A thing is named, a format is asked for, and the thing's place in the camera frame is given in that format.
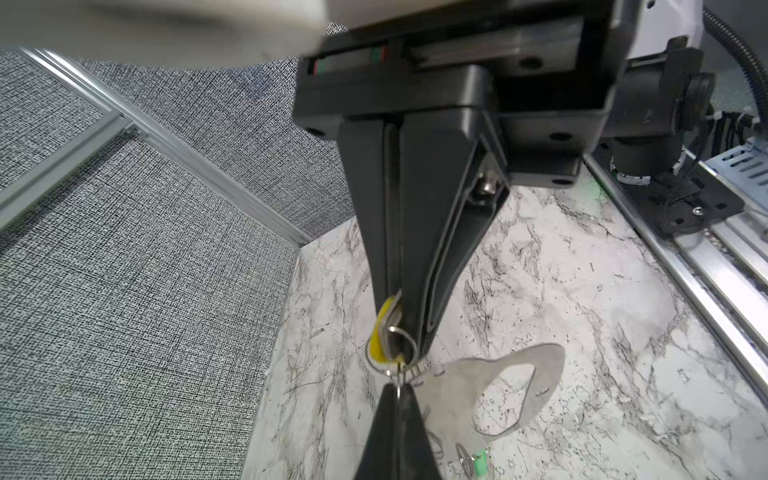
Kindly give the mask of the silver perforated metal key holder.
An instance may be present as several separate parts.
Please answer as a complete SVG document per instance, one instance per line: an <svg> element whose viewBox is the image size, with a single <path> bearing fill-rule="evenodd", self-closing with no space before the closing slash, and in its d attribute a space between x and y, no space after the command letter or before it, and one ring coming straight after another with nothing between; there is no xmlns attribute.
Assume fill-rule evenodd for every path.
<svg viewBox="0 0 768 480"><path fill-rule="evenodd" d="M497 434L480 431L473 420L482 395L505 370L530 366L531 375L515 423ZM487 360L464 358L438 365L413 378L413 386L438 472L478 477L475 460L490 443L534 419L555 393L565 366L565 349L544 343Z"/></svg>

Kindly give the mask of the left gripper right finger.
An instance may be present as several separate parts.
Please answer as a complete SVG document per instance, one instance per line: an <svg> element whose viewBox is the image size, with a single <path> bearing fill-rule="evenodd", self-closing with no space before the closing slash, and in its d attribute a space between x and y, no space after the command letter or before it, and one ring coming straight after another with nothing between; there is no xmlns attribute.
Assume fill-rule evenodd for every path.
<svg viewBox="0 0 768 480"><path fill-rule="evenodd" d="M399 389L397 403L397 478L440 479L415 391Z"/></svg>

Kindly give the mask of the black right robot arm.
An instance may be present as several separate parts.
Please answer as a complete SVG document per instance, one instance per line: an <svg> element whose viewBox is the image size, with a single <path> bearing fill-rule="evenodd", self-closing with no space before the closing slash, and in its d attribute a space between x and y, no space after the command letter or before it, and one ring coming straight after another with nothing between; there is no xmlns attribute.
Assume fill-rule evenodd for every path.
<svg viewBox="0 0 768 480"><path fill-rule="evenodd" d="M326 38L296 74L294 122L338 149L385 343L430 350L452 291L515 185L567 188L582 158L647 178L684 227L684 138L714 78L699 1L458 1Z"/></svg>

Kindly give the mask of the green key tag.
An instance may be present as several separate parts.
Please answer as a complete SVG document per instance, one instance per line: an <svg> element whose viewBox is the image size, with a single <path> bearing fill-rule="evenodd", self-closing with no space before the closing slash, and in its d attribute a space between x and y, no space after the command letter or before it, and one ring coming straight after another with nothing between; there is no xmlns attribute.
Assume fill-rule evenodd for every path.
<svg viewBox="0 0 768 480"><path fill-rule="evenodd" d="M481 450L473 455L473 479L482 479L488 474L487 451Z"/></svg>

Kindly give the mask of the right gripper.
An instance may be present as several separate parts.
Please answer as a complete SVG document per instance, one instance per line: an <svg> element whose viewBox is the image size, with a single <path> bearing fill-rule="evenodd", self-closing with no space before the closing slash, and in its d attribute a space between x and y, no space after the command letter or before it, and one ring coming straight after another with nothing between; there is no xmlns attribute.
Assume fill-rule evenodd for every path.
<svg viewBox="0 0 768 480"><path fill-rule="evenodd" d="M375 308L401 285L415 358L509 183L577 181L635 36L632 1L459 1L350 27L300 61L294 122L337 141Z"/></svg>

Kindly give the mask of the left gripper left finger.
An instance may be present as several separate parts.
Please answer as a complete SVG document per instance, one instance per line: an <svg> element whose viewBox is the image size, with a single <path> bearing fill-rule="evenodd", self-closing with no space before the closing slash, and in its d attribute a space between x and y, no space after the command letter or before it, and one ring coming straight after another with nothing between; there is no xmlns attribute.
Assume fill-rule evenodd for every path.
<svg viewBox="0 0 768 480"><path fill-rule="evenodd" d="M387 384L379 398L355 480L395 478L397 413L397 389Z"/></svg>

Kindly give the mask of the yellow key tag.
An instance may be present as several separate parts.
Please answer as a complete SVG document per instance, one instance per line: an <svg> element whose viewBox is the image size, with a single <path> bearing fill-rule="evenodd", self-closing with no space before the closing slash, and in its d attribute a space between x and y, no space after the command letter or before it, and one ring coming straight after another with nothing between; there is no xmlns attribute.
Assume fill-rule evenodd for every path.
<svg viewBox="0 0 768 480"><path fill-rule="evenodd" d="M373 332L369 339L369 358L376 363L403 362L401 347L391 328L400 326L403 318L402 292L389 297L379 310Z"/></svg>

